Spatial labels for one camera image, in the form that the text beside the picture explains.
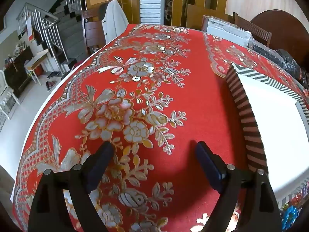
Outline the striped white tray box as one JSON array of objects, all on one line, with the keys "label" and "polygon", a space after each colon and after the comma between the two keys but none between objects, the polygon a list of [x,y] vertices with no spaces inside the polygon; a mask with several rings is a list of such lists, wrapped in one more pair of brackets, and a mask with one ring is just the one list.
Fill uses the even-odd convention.
[{"label": "striped white tray box", "polygon": [[308,194],[308,108],[301,95],[234,63],[225,79],[238,109],[248,168],[265,171],[279,206]]}]

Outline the white ornate chair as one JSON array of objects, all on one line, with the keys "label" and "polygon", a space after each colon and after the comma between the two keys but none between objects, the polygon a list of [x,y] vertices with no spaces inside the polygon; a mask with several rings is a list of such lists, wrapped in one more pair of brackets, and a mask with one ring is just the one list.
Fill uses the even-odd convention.
[{"label": "white ornate chair", "polygon": [[14,94],[14,90],[7,84],[5,74],[3,70],[0,70],[1,77],[1,94],[0,94],[0,104],[1,104],[1,112],[7,117],[7,119],[10,119],[10,116],[7,112],[5,112],[5,107],[7,106],[8,100],[13,97],[15,102],[20,105],[19,99]]}]

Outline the black plastic bag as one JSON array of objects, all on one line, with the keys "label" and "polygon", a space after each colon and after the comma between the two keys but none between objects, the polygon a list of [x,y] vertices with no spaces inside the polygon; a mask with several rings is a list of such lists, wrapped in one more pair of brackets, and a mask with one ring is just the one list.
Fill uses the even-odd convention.
[{"label": "black plastic bag", "polygon": [[305,89],[308,89],[308,75],[307,73],[297,64],[294,58],[284,49],[275,50],[281,57],[281,61],[278,64],[282,69],[294,77],[299,84]]}]

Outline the dark packaged bundle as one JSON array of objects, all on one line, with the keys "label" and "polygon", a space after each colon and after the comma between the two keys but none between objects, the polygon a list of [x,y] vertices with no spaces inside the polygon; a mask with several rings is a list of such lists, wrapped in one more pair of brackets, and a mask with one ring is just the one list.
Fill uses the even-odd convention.
[{"label": "dark packaged bundle", "polygon": [[253,51],[259,53],[263,57],[269,59],[270,61],[274,62],[279,67],[283,68],[284,70],[287,68],[284,59],[279,55],[278,52],[275,50],[270,49],[269,47],[265,46],[264,44],[260,43],[259,41],[252,40],[248,43],[248,47]]}]

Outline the red floral tablecloth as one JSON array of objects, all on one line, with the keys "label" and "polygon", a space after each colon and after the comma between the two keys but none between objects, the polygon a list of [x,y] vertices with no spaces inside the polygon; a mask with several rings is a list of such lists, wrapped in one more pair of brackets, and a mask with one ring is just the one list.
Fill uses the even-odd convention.
[{"label": "red floral tablecloth", "polygon": [[[129,25],[92,54],[51,93],[28,131],[13,201],[21,229],[28,231],[44,171],[83,164],[108,141],[114,156],[89,194],[107,231],[202,231],[219,193],[196,144],[204,141],[226,164],[256,172],[248,168],[225,79],[232,63],[279,81],[308,108],[308,96],[279,66],[199,30]],[[277,203],[281,231],[302,218],[302,199]]]}]

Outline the wooden slatted chair back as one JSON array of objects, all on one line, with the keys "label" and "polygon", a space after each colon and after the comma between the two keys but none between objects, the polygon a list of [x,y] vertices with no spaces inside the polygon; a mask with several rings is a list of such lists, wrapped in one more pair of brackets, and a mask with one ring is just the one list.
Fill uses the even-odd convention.
[{"label": "wooden slatted chair back", "polygon": [[272,33],[268,32],[261,27],[255,25],[254,23],[240,17],[236,12],[233,12],[234,24],[239,28],[242,28],[246,31],[251,32],[253,36],[258,37],[258,39],[263,40],[266,43],[266,46],[270,46],[270,41]]}]

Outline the round dark wooden tabletop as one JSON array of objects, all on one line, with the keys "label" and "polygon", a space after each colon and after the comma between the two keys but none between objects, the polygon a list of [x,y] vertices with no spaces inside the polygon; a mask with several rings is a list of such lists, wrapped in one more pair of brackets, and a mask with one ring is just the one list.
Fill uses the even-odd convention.
[{"label": "round dark wooden tabletop", "polygon": [[308,70],[308,31],[296,17],[272,9],[261,12],[251,22],[272,33],[271,49],[286,50],[301,68]]}]

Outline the white cardboard box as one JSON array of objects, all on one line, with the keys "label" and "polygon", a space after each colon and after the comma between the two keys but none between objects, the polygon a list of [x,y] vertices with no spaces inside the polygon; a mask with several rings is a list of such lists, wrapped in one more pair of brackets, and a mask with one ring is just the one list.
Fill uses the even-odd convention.
[{"label": "white cardboard box", "polygon": [[235,24],[231,24],[220,18],[207,15],[203,16],[202,31],[243,47],[247,47],[252,40],[251,32],[243,30]]}]

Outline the dark wooden chair left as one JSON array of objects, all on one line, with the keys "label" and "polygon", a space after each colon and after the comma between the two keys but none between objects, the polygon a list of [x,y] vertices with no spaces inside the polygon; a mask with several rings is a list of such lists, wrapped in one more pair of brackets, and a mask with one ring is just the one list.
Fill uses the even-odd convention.
[{"label": "dark wooden chair left", "polygon": [[87,55],[91,55],[97,48],[100,49],[106,44],[98,6],[82,11],[82,30]]}]

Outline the metal stair railing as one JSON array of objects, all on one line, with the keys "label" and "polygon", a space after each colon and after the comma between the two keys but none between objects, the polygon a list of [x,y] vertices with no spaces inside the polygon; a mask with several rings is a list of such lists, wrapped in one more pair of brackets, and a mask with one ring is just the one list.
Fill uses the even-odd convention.
[{"label": "metal stair railing", "polygon": [[29,18],[32,29],[37,31],[43,42],[47,44],[59,71],[62,75],[65,75],[62,64],[69,59],[59,33],[58,24],[60,19],[47,10],[30,3],[25,3],[16,18],[21,34],[27,31],[27,21]]}]

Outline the white ironing board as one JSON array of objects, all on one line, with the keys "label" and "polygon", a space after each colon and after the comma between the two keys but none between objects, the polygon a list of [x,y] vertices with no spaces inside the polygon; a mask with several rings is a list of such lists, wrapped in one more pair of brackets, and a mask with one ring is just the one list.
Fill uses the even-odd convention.
[{"label": "white ironing board", "polygon": [[103,3],[99,7],[99,20],[102,23],[106,43],[119,37],[127,28],[128,19],[117,0]]}]

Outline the white louvered panel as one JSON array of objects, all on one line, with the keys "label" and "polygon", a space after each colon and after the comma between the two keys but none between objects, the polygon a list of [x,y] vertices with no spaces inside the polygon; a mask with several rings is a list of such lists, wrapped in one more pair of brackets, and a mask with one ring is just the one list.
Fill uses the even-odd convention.
[{"label": "white louvered panel", "polygon": [[139,10],[141,24],[164,24],[165,0],[139,0]]}]

